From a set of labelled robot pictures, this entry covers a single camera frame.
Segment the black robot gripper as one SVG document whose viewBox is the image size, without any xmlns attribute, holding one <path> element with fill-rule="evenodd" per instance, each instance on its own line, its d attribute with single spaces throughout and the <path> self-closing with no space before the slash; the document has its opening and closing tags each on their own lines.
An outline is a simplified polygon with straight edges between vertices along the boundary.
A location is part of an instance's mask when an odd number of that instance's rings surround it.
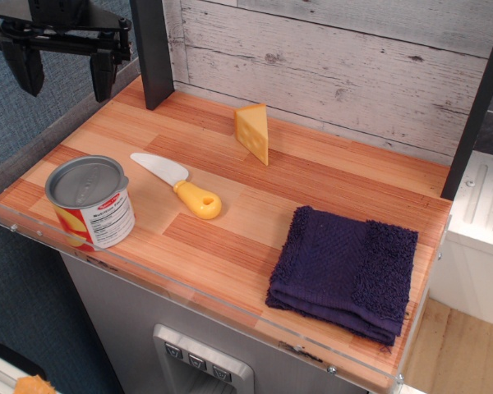
<svg viewBox="0 0 493 394">
<path fill-rule="evenodd" d="M 90 1 L 0 1 L 2 55 L 34 97 L 44 83 L 40 51 L 50 51 L 90 55 L 95 99 L 110 99 L 116 62 L 131 58 L 130 30 L 130 20 Z"/>
</svg>

